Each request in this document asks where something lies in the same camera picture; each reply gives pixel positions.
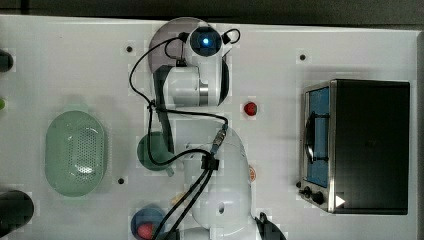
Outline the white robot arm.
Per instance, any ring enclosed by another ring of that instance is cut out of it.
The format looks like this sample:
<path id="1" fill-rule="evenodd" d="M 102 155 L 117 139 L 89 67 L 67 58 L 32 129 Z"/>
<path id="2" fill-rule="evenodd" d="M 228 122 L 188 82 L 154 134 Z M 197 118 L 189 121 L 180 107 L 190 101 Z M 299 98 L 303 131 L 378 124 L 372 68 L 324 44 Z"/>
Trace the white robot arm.
<path id="1" fill-rule="evenodd" d="M 247 154 L 229 120 L 194 107 L 218 106 L 229 90 L 225 55 L 235 43 L 200 22 L 176 38 L 183 55 L 153 72 L 156 111 L 168 151 L 183 164 L 186 193 L 169 230 L 155 240 L 287 240 L 265 213 L 251 214 Z"/>

